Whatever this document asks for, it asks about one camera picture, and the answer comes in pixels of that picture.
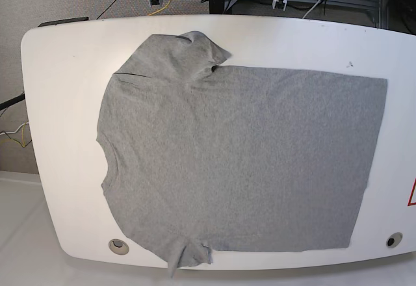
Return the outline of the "grey T-shirt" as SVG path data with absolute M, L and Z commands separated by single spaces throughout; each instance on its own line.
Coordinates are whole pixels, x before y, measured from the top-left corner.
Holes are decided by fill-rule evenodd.
M 347 248 L 387 81 L 229 56 L 201 32 L 154 34 L 113 73 L 97 141 L 117 225 L 170 272 L 214 250 Z

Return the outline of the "black bar behind table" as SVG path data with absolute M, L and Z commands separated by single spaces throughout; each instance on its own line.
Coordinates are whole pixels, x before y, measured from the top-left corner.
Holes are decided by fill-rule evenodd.
M 39 24 L 38 27 L 47 27 L 47 26 L 53 26 L 53 25 L 61 25 L 65 23 L 76 23 L 81 21 L 88 21 L 89 17 L 79 17 L 79 18 L 69 18 L 69 19 L 60 19 L 60 20 L 54 20 L 54 21 L 46 21 Z

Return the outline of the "black rod at left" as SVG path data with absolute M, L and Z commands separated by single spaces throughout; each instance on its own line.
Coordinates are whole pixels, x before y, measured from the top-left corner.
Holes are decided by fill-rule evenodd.
M 1 111 L 2 110 L 5 110 L 5 109 L 9 108 L 10 106 L 13 106 L 13 105 L 15 105 L 15 104 L 17 104 L 17 103 L 19 103 L 21 101 L 24 101 L 24 100 L 25 100 L 25 93 L 22 93 L 22 94 L 20 94 L 20 95 L 18 95 L 16 97 L 13 97 L 12 99 L 9 99 L 9 100 L 7 100 L 5 102 L 2 102 L 0 104 L 0 110 Z

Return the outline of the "red warning triangle sticker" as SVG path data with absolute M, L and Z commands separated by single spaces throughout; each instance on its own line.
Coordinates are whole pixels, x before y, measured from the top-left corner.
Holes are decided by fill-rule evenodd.
M 413 206 L 416 205 L 416 199 L 415 199 L 415 188 L 416 188 L 416 180 L 413 183 L 412 186 L 412 190 L 411 190 L 411 194 L 409 196 L 409 200 L 408 200 L 408 207 L 409 206 Z

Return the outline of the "black table leg post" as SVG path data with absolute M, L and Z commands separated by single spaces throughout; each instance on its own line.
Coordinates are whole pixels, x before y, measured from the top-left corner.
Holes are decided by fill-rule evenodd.
M 211 15 L 232 14 L 231 0 L 209 0 Z

